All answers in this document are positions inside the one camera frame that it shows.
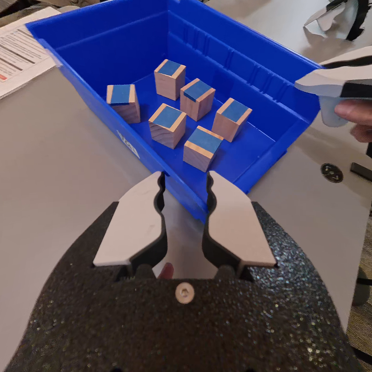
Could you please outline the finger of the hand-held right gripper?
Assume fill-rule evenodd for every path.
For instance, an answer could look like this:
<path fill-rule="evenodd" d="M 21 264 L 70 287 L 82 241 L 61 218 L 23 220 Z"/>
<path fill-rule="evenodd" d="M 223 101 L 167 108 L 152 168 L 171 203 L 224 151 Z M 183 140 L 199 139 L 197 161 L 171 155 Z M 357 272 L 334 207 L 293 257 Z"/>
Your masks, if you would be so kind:
<path fill-rule="evenodd" d="M 360 67 L 372 64 L 372 46 L 363 47 L 341 54 L 320 63 L 327 69 L 340 67 Z"/>
<path fill-rule="evenodd" d="M 301 91 L 333 98 L 371 98 L 372 66 L 342 66 L 314 70 L 299 80 Z"/>

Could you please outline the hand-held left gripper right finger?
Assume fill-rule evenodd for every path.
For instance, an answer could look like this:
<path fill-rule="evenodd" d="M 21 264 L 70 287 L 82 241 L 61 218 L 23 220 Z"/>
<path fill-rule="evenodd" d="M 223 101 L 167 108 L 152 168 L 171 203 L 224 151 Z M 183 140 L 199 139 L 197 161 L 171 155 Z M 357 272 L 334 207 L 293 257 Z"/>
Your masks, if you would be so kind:
<path fill-rule="evenodd" d="M 213 266 L 245 280 L 252 280 L 250 267 L 277 267 L 251 200 L 216 171 L 207 173 L 207 208 L 202 252 Z"/>

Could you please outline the black stand foot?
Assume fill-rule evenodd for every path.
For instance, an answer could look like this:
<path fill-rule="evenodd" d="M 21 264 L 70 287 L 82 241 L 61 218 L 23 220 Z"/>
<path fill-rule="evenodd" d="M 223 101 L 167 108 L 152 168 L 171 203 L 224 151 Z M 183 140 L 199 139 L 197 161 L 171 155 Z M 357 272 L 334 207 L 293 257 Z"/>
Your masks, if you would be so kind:
<path fill-rule="evenodd" d="M 350 166 L 350 172 L 360 176 L 361 178 L 369 182 L 372 182 L 372 171 L 360 164 L 352 162 Z"/>

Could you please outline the person's right hand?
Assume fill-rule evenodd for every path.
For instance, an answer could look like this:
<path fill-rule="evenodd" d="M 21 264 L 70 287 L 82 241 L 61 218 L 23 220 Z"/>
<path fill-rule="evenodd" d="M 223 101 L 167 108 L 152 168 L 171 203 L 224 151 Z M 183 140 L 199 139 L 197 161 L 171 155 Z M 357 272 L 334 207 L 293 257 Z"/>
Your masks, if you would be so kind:
<path fill-rule="evenodd" d="M 336 105 L 335 114 L 355 125 L 350 134 L 361 143 L 372 142 L 371 100 L 344 100 Z"/>

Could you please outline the round black table grommet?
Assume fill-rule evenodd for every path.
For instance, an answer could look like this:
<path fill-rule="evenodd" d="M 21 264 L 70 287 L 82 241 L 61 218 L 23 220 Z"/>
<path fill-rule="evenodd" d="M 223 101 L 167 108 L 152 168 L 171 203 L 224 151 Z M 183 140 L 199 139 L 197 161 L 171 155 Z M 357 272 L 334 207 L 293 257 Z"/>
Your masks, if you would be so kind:
<path fill-rule="evenodd" d="M 324 163 L 320 167 L 321 174 L 331 183 L 341 183 L 343 182 L 343 172 L 342 170 L 331 163 Z"/>

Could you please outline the person's left hand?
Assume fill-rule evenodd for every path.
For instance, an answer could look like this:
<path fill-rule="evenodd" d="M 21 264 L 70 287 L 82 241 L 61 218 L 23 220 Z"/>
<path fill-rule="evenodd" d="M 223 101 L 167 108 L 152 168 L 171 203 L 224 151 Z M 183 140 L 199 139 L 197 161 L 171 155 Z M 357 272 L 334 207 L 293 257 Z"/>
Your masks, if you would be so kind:
<path fill-rule="evenodd" d="M 165 263 L 164 267 L 162 268 L 158 279 L 172 279 L 174 276 L 174 267 L 171 263 Z"/>

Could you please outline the cluster of wooden cubes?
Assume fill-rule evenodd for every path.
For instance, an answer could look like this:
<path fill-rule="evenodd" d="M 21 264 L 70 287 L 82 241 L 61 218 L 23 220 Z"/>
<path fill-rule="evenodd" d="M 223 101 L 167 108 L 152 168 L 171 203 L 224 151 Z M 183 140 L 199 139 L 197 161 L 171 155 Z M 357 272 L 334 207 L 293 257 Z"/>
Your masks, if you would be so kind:
<path fill-rule="evenodd" d="M 176 101 L 180 109 L 161 104 L 149 121 L 154 141 L 174 149 L 186 131 L 186 116 L 201 120 L 212 109 L 216 90 L 200 79 L 185 84 L 186 66 L 165 59 L 154 71 L 156 93 Z M 141 112 L 134 84 L 108 85 L 106 103 L 128 124 L 140 123 Z M 212 133 L 232 142 L 247 122 L 251 109 L 232 98 L 215 115 Z"/>

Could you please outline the printed paper sheet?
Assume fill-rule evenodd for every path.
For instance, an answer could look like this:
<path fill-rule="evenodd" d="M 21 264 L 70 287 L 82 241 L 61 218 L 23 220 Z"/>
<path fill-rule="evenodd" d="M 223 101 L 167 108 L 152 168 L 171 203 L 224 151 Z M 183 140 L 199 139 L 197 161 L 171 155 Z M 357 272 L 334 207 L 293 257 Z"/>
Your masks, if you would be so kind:
<path fill-rule="evenodd" d="M 26 23 L 60 14 L 47 7 L 0 29 L 0 98 L 19 90 L 55 66 L 54 60 L 32 36 Z"/>

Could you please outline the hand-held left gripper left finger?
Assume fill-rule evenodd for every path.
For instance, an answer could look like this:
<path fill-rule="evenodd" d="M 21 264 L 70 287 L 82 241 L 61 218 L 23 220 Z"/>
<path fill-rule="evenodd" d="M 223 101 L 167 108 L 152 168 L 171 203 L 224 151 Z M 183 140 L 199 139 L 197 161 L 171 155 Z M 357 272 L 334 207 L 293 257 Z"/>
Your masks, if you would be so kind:
<path fill-rule="evenodd" d="M 165 174 L 161 171 L 133 186 L 118 201 L 96 256 L 95 267 L 154 268 L 166 256 Z"/>

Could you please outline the grey and black tool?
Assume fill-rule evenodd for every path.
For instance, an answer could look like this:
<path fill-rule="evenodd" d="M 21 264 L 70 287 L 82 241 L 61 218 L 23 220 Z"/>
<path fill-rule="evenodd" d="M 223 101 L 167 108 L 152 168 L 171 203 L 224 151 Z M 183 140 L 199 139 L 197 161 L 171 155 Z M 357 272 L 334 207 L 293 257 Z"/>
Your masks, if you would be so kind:
<path fill-rule="evenodd" d="M 318 27 L 325 35 L 335 24 L 337 38 L 354 41 L 364 32 L 362 26 L 370 9 L 371 1 L 368 0 L 329 1 L 325 7 L 310 16 L 303 27 L 317 22 Z"/>

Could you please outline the blue plastic bin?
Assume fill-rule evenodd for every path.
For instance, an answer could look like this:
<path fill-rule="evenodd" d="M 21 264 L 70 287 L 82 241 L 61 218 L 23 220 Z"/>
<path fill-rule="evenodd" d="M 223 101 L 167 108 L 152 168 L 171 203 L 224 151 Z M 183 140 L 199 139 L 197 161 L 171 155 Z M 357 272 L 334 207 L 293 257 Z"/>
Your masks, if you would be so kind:
<path fill-rule="evenodd" d="M 252 109 L 233 142 L 224 140 L 209 170 L 245 193 L 311 125 L 319 99 L 294 83 L 319 68 L 199 1 L 106 1 L 29 23 L 91 111 L 198 220 L 207 215 L 207 174 L 183 161 L 184 143 L 200 125 L 212 129 L 233 98 Z M 162 103 L 154 70 L 164 59 L 186 66 L 186 83 L 216 89 L 211 111 L 186 120 L 175 149 L 151 138 L 148 120 Z"/>

